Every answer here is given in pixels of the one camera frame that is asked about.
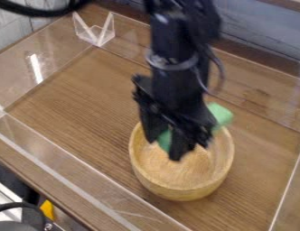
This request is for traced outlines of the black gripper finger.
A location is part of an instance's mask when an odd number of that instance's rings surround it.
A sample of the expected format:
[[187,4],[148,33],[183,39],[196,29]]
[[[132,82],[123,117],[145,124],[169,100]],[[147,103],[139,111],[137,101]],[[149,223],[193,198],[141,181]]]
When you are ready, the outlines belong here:
[[152,143],[168,129],[167,122],[160,114],[160,108],[155,104],[139,104],[139,116],[145,141]]
[[177,162],[197,144],[197,130],[169,129],[168,158]]

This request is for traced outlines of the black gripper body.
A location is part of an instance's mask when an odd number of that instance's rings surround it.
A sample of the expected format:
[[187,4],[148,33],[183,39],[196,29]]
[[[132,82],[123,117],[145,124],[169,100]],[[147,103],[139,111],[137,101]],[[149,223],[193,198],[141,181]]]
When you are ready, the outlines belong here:
[[133,75],[131,82],[137,106],[155,104],[168,129],[197,130],[196,145],[205,148],[216,122],[204,103],[208,66],[196,65],[180,70],[151,69],[151,76]]

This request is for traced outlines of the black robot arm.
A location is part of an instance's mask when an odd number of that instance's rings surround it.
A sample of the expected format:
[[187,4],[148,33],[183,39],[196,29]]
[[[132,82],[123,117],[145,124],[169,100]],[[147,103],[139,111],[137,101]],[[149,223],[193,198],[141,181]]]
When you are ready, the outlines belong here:
[[135,75],[132,98],[145,141],[168,138],[167,154],[179,161],[207,147],[218,124],[204,102],[220,20],[211,0],[143,0],[149,19],[145,62],[151,75]]

